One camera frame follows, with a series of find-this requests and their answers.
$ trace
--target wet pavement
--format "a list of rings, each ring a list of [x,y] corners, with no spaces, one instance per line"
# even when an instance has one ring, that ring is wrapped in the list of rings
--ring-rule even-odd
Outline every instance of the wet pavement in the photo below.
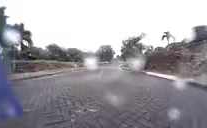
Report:
[[[24,116],[1,128],[207,128],[207,90],[117,64],[16,81],[14,89]]]

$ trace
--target overcast sky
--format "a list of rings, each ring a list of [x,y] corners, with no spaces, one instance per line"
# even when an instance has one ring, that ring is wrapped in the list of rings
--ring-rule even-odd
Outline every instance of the overcast sky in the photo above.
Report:
[[[164,31],[176,40],[207,25],[207,0],[0,0],[8,23],[25,24],[35,46],[56,43],[96,51],[110,44],[119,54],[122,40],[147,34],[144,44],[165,46]]]

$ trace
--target vegetation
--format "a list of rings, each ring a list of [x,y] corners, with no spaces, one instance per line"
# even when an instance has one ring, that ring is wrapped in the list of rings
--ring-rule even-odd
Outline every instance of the vegetation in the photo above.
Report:
[[[163,36],[162,36],[161,40],[164,40],[165,38],[166,38],[167,41],[168,41],[168,45],[169,45],[169,43],[170,43],[170,42],[169,42],[170,39],[173,39],[174,42],[175,42],[175,37],[174,37],[169,31],[163,33]]]
[[[137,37],[130,37],[127,40],[122,41],[121,58],[126,61],[127,58],[137,57],[143,53],[145,46],[140,42],[146,36],[145,33],[140,34]]]
[[[98,49],[96,54],[98,55],[98,58],[100,59],[100,61],[111,62],[115,52],[110,45],[103,45]]]

